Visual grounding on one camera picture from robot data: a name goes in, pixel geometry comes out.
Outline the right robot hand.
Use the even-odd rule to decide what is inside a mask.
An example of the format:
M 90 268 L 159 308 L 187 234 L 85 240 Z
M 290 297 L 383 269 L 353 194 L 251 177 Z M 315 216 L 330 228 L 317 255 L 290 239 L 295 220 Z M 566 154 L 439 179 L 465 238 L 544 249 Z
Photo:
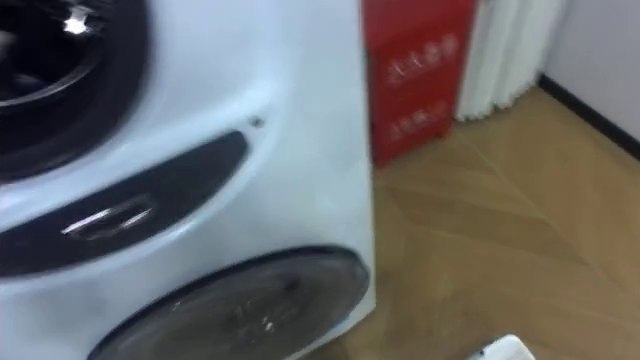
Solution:
M 518 336 L 507 334 L 475 351 L 467 360 L 535 360 L 535 356 Z

